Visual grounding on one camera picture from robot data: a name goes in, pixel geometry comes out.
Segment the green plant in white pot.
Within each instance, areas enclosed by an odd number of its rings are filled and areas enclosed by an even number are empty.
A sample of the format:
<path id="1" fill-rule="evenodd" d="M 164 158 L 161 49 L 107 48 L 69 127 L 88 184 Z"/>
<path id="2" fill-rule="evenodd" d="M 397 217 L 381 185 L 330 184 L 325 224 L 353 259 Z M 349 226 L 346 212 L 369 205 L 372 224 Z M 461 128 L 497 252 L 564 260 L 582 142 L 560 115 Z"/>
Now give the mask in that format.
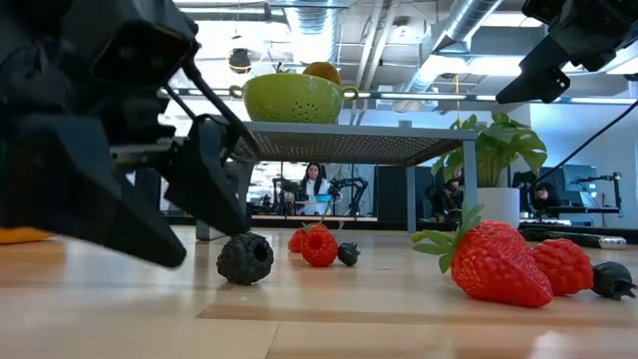
<path id="1" fill-rule="evenodd" d="M 464 121 L 456 120 L 451 128 L 477 134 L 476 177 L 478 203 L 483 206 L 482 217 L 518 227 L 520 192 L 501 185 L 500 175 L 517 160 L 523 160 L 536 175 L 547 159 L 544 142 L 530 126 L 507 114 L 494 115 L 488 125 L 480 123 L 472 115 Z"/>

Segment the tall black cabinet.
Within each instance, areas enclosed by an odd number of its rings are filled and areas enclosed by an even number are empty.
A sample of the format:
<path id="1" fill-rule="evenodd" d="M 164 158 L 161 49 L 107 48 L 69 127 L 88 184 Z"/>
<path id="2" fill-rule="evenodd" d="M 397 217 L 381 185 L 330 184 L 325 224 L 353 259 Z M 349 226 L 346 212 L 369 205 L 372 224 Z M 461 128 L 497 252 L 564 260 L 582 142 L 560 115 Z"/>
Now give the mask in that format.
<path id="1" fill-rule="evenodd" d="M 403 167 L 377 167 L 377 218 L 383 222 L 407 221 L 407 172 Z"/>

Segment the black kitchen knife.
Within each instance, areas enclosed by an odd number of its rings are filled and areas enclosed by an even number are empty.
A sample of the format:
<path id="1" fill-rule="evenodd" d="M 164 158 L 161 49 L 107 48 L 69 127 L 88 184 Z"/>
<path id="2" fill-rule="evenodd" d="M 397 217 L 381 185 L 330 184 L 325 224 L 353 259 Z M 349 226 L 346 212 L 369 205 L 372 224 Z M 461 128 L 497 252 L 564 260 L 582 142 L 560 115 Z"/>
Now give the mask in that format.
<path id="1" fill-rule="evenodd" d="M 627 241 L 623 237 L 618 236 L 569 233 L 534 228 L 520 229 L 519 233 L 527 241 L 543 242 L 548 239 L 568 239 L 573 243 L 583 247 L 613 250 L 621 250 L 627 247 Z"/>

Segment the grey perforated metal shelf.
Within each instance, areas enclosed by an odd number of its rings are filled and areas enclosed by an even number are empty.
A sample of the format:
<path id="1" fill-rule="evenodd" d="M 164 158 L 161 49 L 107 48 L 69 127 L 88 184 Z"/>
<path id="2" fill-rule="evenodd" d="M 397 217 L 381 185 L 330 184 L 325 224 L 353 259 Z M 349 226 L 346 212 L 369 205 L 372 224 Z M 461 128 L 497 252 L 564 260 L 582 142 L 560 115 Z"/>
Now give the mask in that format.
<path id="1" fill-rule="evenodd" d="M 415 167 L 454 149 L 463 150 L 464 204 L 478 204 L 476 141 L 473 131 L 402 127 L 370 127 L 298 123 L 247 122 L 256 140 L 251 150 L 242 143 L 239 204 L 246 205 L 252 167 L 258 162 L 314 162 L 402 166 L 407 171 L 407 231 L 417 229 Z"/>

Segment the green colander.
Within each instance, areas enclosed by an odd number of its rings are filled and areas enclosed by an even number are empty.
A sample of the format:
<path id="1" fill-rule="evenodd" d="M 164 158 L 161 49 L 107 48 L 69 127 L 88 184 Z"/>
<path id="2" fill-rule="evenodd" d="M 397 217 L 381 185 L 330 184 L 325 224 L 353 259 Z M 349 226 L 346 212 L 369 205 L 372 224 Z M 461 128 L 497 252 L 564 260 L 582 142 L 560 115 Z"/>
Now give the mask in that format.
<path id="1" fill-rule="evenodd" d="M 252 122 L 334 125 L 344 102 L 359 99 L 353 86 L 295 73 L 262 75 L 228 91 L 243 101 Z"/>

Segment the background computer monitor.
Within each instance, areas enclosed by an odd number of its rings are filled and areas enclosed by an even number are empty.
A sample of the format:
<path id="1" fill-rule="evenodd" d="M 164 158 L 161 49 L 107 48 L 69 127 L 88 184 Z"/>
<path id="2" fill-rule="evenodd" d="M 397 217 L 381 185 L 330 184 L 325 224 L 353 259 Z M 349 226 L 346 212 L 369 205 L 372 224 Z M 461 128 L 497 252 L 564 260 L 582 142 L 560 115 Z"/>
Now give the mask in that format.
<path id="1" fill-rule="evenodd" d="M 596 167 L 588 165 L 564 165 L 564 186 L 567 192 L 575 192 L 579 203 L 585 207 L 598 207 L 596 183 L 591 178 L 597 177 Z"/>

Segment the black aluminium table frame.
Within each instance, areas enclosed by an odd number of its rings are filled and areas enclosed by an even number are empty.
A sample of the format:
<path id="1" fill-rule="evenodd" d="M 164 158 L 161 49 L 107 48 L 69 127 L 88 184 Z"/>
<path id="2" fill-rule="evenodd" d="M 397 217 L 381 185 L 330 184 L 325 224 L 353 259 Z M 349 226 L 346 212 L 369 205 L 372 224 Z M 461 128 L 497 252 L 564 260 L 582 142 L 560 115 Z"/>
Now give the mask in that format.
<path id="1" fill-rule="evenodd" d="M 195 225 L 195 219 L 192 216 L 186 215 L 166 215 L 164 217 L 169 224 L 174 225 Z M 408 225 L 405 222 L 386 222 L 376 221 L 372 217 L 344 217 L 343 219 L 337 217 L 329 217 L 326 220 L 326 225 L 329 228 L 337 228 L 339 223 L 344 222 L 344 229 L 363 229 L 363 230 L 402 230 L 407 231 Z M 292 216 L 283 217 L 276 215 L 262 215 L 251 218 L 249 224 L 252 227 L 280 227 L 280 228 L 296 228 L 302 223 L 315 222 L 315 219 L 310 217 L 301 216 L 299 218 Z M 416 224 L 417 230 L 422 229 L 434 229 L 434 230 L 450 230 L 455 229 L 456 226 L 453 223 L 436 223 L 436 222 L 423 222 L 418 221 Z M 638 229 L 632 228 L 610 228 L 610 227 L 592 227 L 592 226 L 574 226 L 574 225 L 561 225 L 561 224 L 548 224 L 541 222 L 523 222 L 519 225 L 520 229 L 542 229 L 550 231 L 561 232 L 573 232 L 573 233 L 587 233 L 587 234 L 600 234 L 611 236 L 626 237 L 628 241 L 638 241 Z"/>

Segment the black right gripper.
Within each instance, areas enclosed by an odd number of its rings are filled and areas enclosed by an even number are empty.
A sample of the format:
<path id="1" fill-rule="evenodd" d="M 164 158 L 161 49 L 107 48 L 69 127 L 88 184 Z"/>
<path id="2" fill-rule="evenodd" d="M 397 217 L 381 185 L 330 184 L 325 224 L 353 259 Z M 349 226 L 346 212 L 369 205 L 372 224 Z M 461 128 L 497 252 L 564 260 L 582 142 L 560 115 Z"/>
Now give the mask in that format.
<path id="1" fill-rule="evenodd" d="M 547 34 L 496 95 L 500 104 L 550 104 L 570 86 L 561 66 L 570 62 L 596 72 L 638 39 L 638 0 L 525 0 L 521 12 L 545 24 Z"/>

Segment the small dark blueberry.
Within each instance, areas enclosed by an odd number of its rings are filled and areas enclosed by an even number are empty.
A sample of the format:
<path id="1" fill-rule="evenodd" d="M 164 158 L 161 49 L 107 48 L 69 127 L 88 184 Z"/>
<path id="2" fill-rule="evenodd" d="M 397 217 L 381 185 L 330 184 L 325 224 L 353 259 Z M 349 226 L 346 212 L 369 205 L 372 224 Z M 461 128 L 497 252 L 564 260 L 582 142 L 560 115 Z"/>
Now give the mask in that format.
<path id="1" fill-rule="evenodd" d="M 623 264 L 604 261 L 593 266 L 592 290 L 604 298 L 620 301 L 623 296 L 635 299 L 638 285 Z"/>
<path id="2" fill-rule="evenodd" d="M 360 251 L 356 242 L 341 243 L 338 247 L 338 258 L 346 266 L 354 266 L 358 262 Z"/>

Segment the blackberry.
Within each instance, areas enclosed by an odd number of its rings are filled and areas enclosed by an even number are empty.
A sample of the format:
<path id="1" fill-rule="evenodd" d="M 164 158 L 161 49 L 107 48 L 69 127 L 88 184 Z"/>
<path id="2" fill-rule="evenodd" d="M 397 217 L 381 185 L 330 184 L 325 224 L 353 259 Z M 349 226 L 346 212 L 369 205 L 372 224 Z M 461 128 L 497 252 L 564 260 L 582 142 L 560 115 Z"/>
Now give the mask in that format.
<path id="1" fill-rule="evenodd" d="M 273 250 L 266 238 L 247 232 L 233 236 L 223 246 L 216 268 L 228 282 L 251 285 L 270 274 L 273 262 Z"/>

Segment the red raspberry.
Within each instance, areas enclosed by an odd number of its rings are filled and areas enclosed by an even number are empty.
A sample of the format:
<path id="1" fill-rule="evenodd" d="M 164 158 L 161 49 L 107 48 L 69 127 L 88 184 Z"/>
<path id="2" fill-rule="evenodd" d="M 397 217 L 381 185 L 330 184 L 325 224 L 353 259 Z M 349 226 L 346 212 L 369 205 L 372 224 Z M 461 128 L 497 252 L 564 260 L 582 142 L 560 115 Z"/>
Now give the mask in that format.
<path id="1" fill-rule="evenodd" d="M 338 253 L 334 235 L 323 225 L 312 226 L 300 242 L 300 253 L 313 267 L 330 266 Z"/>
<path id="2" fill-rule="evenodd" d="M 554 296 L 593 287 L 593 268 L 583 249 L 566 238 L 547 239 L 532 249 L 538 269 L 548 278 Z"/>

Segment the silver ventilation duct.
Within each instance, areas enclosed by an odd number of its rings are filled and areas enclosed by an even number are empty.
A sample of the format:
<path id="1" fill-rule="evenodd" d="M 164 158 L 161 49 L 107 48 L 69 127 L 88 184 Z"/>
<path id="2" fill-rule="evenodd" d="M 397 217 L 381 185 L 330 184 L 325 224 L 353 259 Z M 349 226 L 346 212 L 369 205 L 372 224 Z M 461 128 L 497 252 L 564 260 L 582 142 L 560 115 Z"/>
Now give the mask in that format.
<path id="1" fill-rule="evenodd" d="M 455 0 L 447 18 L 430 24 L 419 46 L 420 64 L 402 86 L 403 93 L 424 94 L 437 77 L 465 71 L 472 37 L 503 0 Z"/>
<path id="2" fill-rule="evenodd" d="M 291 29 L 293 58 L 302 64 L 334 63 L 337 58 L 339 11 L 324 7 L 284 9 Z"/>

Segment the person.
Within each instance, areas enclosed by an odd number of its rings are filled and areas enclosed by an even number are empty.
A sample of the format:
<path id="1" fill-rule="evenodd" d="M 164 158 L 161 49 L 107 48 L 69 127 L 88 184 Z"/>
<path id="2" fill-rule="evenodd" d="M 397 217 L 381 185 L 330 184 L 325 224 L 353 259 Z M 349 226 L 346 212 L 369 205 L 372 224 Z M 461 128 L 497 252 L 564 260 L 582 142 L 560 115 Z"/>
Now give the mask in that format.
<path id="1" fill-rule="evenodd" d="M 301 213 L 305 215 L 323 214 L 327 209 L 327 203 L 319 202 L 317 196 L 328 193 L 328 183 L 323 179 L 319 164 L 310 163 L 307 166 L 300 189 L 306 196 Z"/>
<path id="2" fill-rule="evenodd" d="M 532 206 L 538 211 L 547 211 L 550 207 L 560 206 L 555 186 L 541 182 L 535 187 Z"/>

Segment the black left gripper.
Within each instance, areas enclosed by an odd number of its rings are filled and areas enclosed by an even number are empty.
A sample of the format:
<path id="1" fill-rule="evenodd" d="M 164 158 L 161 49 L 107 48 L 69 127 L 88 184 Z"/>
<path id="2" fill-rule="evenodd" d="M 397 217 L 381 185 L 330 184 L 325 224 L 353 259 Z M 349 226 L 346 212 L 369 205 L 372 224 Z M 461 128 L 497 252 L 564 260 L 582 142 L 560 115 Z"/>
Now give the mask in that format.
<path id="1" fill-rule="evenodd" d="M 158 120 L 168 99 L 127 94 L 121 84 L 91 77 L 61 33 L 80 1 L 0 0 L 0 146 L 7 145 L 0 226 L 33 227 L 178 267 L 185 248 L 116 169 L 109 148 L 173 138 L 174 127 Z"/>

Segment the orange yellow mango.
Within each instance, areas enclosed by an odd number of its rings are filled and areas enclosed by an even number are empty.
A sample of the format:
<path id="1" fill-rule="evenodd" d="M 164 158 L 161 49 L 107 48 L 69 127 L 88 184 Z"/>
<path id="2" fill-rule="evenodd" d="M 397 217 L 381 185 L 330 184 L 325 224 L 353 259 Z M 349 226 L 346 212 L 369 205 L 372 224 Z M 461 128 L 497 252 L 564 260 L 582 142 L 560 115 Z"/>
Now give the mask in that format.
<path id="1" fill-rule="evenodd" d="M 0 245 L 37 242 L 53 236 L 53 233 L 31 227 L 0 227 Z"/>

